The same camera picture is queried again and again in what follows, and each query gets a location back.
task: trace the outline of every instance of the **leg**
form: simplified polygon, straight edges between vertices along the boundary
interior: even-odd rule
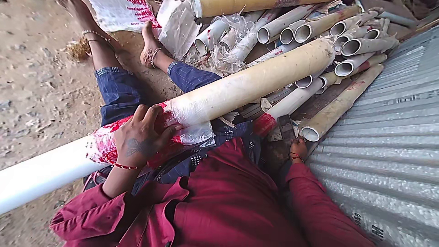
[[[152,34],[150,22],[142,29],[142,36],[145,47],[140,55],[140,62],[147,67],[151,67],[151,59],[154,59],[153,63],[155,67],[167,73],[183,92],[190,92],[195,88],[221,79],[221,77],[215,73],[199,70],[182,62],[177,62],[168,57],[162,50],[158,51],[155,57],[152,57],[154,51],[158,48],[158,42]]]

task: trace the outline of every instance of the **hand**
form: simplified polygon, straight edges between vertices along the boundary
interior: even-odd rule
[[[306,158],[306,155],[308,154],[308,149],[306,148],[305,141],[302,139],[302,137],[299,137],[298,139],[294,139],[293,143],[290,147],[291,153],[297,153],[302,159]],[[292,159],[294,162],[301,162],[299,158]]]
[[[162,114],[162,107],[155,105],[148,108],[139,105],[134,115],[120,129],[114,132],[117,163],[143,168],[148,159],[153,157],[172,138],[181,125],[169,126],[159,135],[154,130],[154,122]]]

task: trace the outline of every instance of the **tattooed hand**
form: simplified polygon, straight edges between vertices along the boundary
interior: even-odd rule
[[[155,105],[148,108],[139,105],[134,116],[120,129],[114,137],[117,148],[117,163],[130,167],[144,167],[172,137],[181,125],[169,126],[162,135],[154,131],[154,122],[162,113],[162,107]]]

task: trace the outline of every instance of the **silver anklet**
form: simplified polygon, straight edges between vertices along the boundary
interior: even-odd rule
[[[108,43],[110,43],[110,40],[105,38],[104,36],[102,36],[101,34],[98,34],[97,32],[93,31],[93,30],[84,30],[83,31],[83,36],[87,33],[94,33],[96,35],[98,35],[99,37],[101,37],[102,39],[104,39],[105,41],[107,41]]]
[[[157,48],[153,53],[152,53],[152,58],[151,58],[151,66],[156,69],[156,67],[154,66],[154,57],[157,55],[157,52],[161,50],[161,48]]]

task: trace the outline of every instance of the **shirt sleeve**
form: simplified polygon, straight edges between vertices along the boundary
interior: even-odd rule
[[[323,185],[303,163],[291,165],[286,177],[292,207],[312,247],[371,247],[374,244],[326,195]]]
[[[92,243],[96,238],[101,244],[102,241],[118,242],[119,233],[122,232],[122,237],[124,228],[138,212],[133,200],[129,193],[111,199],[102,191],[102,184],[98,185],[79,194],[60,209],[50,228],[67,241],[67,246],[86,246],[81,243],[82,240],[89,239],[86,242]]]

